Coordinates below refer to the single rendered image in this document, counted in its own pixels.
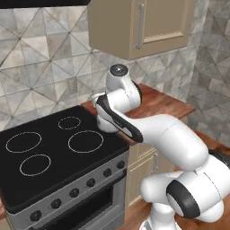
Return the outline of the beige wall cupboard door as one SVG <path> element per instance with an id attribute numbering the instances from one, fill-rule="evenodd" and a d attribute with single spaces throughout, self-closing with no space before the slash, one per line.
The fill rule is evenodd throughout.
<path id="1" fill-rule="evenodd" d="M 144 4 L 142 45 L 136 49 L 138 5 Z M 187 45 L 195 0 L 134 0 L 130 57 L 141 58 Z"/>

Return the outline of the grey oven door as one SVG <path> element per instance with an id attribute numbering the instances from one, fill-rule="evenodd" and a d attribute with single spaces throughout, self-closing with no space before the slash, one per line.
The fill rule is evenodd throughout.
<path id="1" fill-rule="evenodd" d="M 29 230 L 116 230 L 124 223 L 127 170 L 68 211 Z"/>

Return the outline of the beige drawer front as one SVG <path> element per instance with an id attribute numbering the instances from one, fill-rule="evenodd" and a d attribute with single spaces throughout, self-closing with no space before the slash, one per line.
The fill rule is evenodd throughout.
<path id="1" fill-rule="evenodd" d="M 153 146 L 150 146 L 148 144 L 135 144 L 129 148 L 129 158 L 128 163 L 133 164 L 142 157 L 152 154 L 155 151 L 155 148 Z"/>

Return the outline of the black range hood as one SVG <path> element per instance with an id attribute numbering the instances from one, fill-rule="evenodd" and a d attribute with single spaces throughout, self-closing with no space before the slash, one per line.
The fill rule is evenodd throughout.
<path id="1" fill-rule="evenodd" d="M 0 0 L 0 9 L 85 6 L 91 0 Z"/>

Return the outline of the beige base cupboard door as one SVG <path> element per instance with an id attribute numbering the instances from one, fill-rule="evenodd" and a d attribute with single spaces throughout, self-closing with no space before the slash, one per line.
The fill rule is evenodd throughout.
<path id="1" fill-rule="evenodd" d="M 145 155 L 129 166 L 126 180 L 126 209 L 129 209 L 142 199 L 140 183 L 143 178 L 152 174 L 170 173 L 173 171 L 174 165 L 157 153 Z"/>

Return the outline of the black and grey stove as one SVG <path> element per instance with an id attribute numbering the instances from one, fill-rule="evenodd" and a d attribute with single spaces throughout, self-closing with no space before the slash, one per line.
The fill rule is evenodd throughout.
<path id="1" fill-rule="evenodd" d="M 82 106 L 0 132 L 0 199 L 12 230 L 41 227 L 116 180 L 127 170 L 128 150 L 122 137 L 99 130 Z M 88 187 L 91 178 L 95 185 Z M 71 198 L 74 188 L 79 194 Z M 55 199 L 61 199 L 57 209 L 50 206 Z M 32 222 L 36 210 L 41 218 Z"/>

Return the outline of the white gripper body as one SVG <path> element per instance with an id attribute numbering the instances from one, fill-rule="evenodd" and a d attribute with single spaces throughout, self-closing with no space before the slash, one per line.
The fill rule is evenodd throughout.
<path id="1" fill-rule="evenodd" d="M 119 128 L 113 122 L 112 117 L 106 113 L 97 114 L 97 126 L 100 130 L 106 133 L 114 133 L 119 131 Z"/>

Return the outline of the beige wall cupboard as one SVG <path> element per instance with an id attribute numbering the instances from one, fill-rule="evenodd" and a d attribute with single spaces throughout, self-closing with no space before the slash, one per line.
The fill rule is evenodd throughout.
<path id="1" fill-rule="evenodd" d="M 87 7 L 89 45 L 117 58 L 130 57 L 134 0 L 91 0 Z"/>

